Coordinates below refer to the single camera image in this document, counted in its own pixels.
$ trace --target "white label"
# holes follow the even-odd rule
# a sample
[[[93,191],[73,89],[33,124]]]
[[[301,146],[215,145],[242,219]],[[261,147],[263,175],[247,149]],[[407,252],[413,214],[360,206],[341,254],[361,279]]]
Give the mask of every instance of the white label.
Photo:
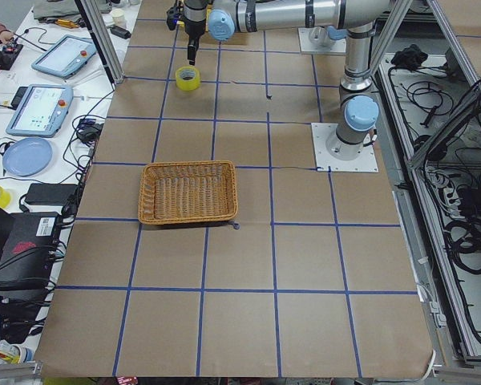
[[[41,218],[39,221],[38,232],[35,234],[38,237],[47,237],[51,235],[51,230],[54,228],[55,218]]]

